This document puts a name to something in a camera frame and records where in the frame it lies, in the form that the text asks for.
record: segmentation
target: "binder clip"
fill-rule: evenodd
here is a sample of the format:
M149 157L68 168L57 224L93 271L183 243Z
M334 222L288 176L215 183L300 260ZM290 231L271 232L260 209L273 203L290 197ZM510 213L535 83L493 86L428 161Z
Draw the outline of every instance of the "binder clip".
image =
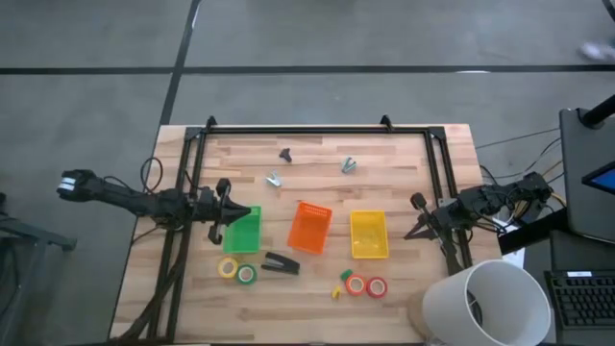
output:
M348 157L342 164L342 173L346 174L355 168L357 168L357 162L353 161L353 158Z
M275 170L271 172L271 178L265 177L265 180L275 187L282 186L282 180L280 180L280 177L278 177L278 173L276 173Z

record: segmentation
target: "black keyboard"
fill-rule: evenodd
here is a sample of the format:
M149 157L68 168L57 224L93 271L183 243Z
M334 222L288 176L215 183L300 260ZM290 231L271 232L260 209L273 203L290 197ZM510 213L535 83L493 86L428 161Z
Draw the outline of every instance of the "black keyboard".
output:
M563 329L615 329L615 271L545 272Z

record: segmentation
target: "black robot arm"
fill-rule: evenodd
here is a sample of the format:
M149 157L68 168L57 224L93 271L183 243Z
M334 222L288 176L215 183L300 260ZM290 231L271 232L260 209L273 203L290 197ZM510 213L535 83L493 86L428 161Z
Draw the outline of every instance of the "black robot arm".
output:
M229 198L231 182L220 179L216 199L209 187L199 187L201 195L195 200L177 188L157 193L144 193L117 185L100 178L91 170L64 171L57 192L60 198L72 202L100 201L125 209L136 216L150 216L158 226L168 230L180 229L185 221L211 221L209 239L220 244L220 225L229 225L250 213L250 208L240 206Z
M487 216L497 213L502 207L514 210L516 203L522 201L529 204L528 210L541 211L552 192L541 175L529 173L523 180L508 185L480 185L466 188L459 192L456 198L432 212L427 210L423 194L415 193L410 202L421 214L417 224L404 236L404 239L438 239L449 272L453 275L461 270L455 257L453 230L469 230L476 226L480 219L489 221ZM419 232L425 226L428 229Z

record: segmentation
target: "wooden table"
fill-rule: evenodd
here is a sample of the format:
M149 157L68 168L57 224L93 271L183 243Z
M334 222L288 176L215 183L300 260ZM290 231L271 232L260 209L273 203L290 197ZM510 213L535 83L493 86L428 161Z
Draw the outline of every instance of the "wooden table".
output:
M482 184L477 154L468 125L445 125L458 189ZM164 164L160 188L175 184L184 126L163 126L155 156ZM292 164L278 157L291 148ZM342 161L357 161L352 174L340 172ZM437 156L441 182L444 169ZM276 169L283 186L265 176ZM154 166L150 184L158 178ZM425 142L414 135L208 135L201 185L214 187L219 178L233 184L232 199L245 206L262 206L261 251L235 256L239 262L262 263L267 251L301 263L298 277L258 269L258 281L240 285L218 276L216 265L225 255L207 238L209 224L194 223L176 342L413 342L421 338L406 317L406 299L447 276L437 242L402 237L415 224L409 203L422 192L433 208L433 190ZM300 200L333 210L324 254L315 256L286 245ZM384 210L389 259L353 259L351 210ZM142 218L135 236L153 227ZM111 328L124 332L152 297L156 285L163 232L142 238L132 249ZM501 254L496 237L476 230L470 243L474 262ZM331 291L342 285L340 273L351 268L370 278L388 281L380 300L367 295ZM161 326L165 326L166 307Z

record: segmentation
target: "yellow bin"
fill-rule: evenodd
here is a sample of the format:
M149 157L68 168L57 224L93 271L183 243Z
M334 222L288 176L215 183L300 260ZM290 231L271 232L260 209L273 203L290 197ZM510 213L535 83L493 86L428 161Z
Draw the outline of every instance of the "yellow bin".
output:
M355 259L388 259L386 216L380 210L354 210L350 234Z

